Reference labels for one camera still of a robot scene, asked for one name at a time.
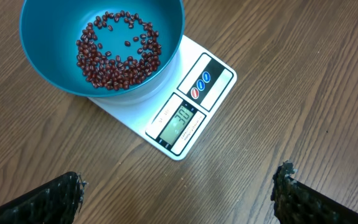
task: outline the wood grain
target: wood grain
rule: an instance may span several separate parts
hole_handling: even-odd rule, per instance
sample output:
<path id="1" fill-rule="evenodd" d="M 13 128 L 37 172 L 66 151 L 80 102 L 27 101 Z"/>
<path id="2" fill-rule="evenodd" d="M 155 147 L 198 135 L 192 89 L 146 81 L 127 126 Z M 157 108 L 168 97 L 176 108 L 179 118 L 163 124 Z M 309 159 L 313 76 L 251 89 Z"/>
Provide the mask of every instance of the wood grain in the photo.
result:
<path id="1" fill-rule="evenodd" d="M 75 223 L 278 223 L 271 177 L 358 212 L 358 1 L 184 1 L 186 35 L 238 82 L 174 162 L 86 98 L 36 74 L 22 0 L 0 0 L 0 205 L 68 170 L 90 183 Z"/>

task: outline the scale platform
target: scale platform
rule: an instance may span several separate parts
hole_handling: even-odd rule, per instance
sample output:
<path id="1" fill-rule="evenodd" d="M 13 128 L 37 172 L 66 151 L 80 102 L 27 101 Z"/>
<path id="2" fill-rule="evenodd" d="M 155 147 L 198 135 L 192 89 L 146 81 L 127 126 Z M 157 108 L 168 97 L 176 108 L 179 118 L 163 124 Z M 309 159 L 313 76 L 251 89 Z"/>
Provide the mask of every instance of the scale platform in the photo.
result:
<path id="1" fill-rule="evenodd" d="M 171 159 L 183 159 L 237 81 L 235 71 L 183 35 L 171 63 L 147 84 L 89 98 Z"/>

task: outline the red button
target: red button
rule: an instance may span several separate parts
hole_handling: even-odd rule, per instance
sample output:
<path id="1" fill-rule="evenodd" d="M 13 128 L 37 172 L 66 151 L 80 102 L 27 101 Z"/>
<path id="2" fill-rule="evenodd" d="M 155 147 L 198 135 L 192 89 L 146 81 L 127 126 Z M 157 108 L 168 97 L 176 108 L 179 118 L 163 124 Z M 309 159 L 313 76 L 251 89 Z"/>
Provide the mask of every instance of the red button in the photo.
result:
<path id="1" fill-rule="evenodd" d="M 199 90 L 197 88 L 192 88 L 191 89 L 191 96 L 196 100 L 199 97 Z"/>

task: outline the blue button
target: blue button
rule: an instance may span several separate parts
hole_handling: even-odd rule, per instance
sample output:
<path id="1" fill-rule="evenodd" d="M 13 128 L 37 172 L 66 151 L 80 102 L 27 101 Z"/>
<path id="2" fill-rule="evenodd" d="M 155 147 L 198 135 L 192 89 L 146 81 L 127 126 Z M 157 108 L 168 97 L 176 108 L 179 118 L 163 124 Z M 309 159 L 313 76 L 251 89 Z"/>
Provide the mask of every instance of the blue button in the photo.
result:
<path id="1" fill-rule="evenodd" d="M 197 88 L 199 89 L 199 91 L 205 90 L 205 83 L 202 80 L 198 80 L 197 81 Z"/>
<path id="2" fill-rule="evenodd" d="M 202 74 L 202 79 L 203 79 L 206 83 L 210 82 L 209 72 L 203 72 L 203 74 Z"/>

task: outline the bowl rim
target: bowl rim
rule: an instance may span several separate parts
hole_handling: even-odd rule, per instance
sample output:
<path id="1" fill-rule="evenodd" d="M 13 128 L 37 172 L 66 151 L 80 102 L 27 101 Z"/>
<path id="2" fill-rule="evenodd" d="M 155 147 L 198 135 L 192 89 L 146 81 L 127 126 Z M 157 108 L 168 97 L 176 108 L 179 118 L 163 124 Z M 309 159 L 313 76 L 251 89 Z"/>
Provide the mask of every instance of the bowl rim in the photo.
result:
<path id="1" fill-rule="evenodd" d="M 27 53 L 27 50 L 25 48 L 25 45 L 24 45 L 24 41 L 22 39 L 22 15 L 24 13 L 24 10 L 25 10 L 25 6 L 26 6 L 26 2 L 27 1 L 30 1 L 30 0 L 24 0 L 24 2 L 22 3 L 22 8 L 21 8 L 21 13 L 20 13 L 20 16 L 19 16 L 19 38 L 20 38 L 20 41 L 21 41 L 21 47 L 24 51 L 24 54 L 27 58 L 27 60 L 29 61 L 29 63 L 32 65 L 32 67 L 35 69 L 35 71 L 42 77 L 44 78 L 45 80 L 47 80 L 49 83 L 51 83 L 53 86 L 57 87 L 58 89 L 60 90 L 63 90 L 63 91 L 66 91 L 67 93 L 71 93 L 71 94 L 74 94 L 74 95 L 77 95 L 77 96 L 85 96 L 85 97 L 111 97 L 111 96 L 118 96 L 118 95 L 121 95 L 121 94 L 124 94 L 124 93 L 128 93 L 130 91 L 133 91 L 137 88 L 140 88 L 142 87 L 143 85 L 147 84 L 149 81 L 151 81 L 153 78 L 155 78 L 157 75 L 159 75 L 166 67 L 167 65 L 169 65 L 173 59 L 173 57 L 176 55 L 177 51 L 179 50 L 179 47 L 180 47 L 180 43 L 181 43 L 181 40 L 183 38 L 183 35 L 184 35 L 184 26 L 185 26 L 185 13 L 184 13 L 184 4 L 183 4 L 183 1 L 182 0 L 178 0 L 179 3 L 180 3 L 180 6 L 181 6 L 181 15 L 182 15 L 182 25 L 181 25 L 181 33 L 180 33 L 180 37 L 179 37 L 179 40 L 176 44 L 176 48 L 174 49 L 173 51 L 173 54 L 171 55 L 171 57 L 169 58 L 169 60 L 165 63 L 165 65 L 159 69 L 159 71 L 153 75 L 152 77 L 150 78 L 147 78 L 142 84 L 140 85 L 136 85 L 132 88 L 130 88 L 129 90 L 119 90 L 119 91 L 115 91 L 115 90 L 111 90 L 110 92 L 111 93 L 107 93 L 107 94 L 84 94 L 84 93 L 79 93 L 79 92 L 76 92 L 76 91 L 72 91 L 72 90 L 68 90 L 54 82 L 52 82 L 50 79 L 48 79 L 42 72 L 39 71 L 39 69 L 35 66 L 35 64 L 32 62 L 31 58 L 29 57 L 28 53 Z"/>

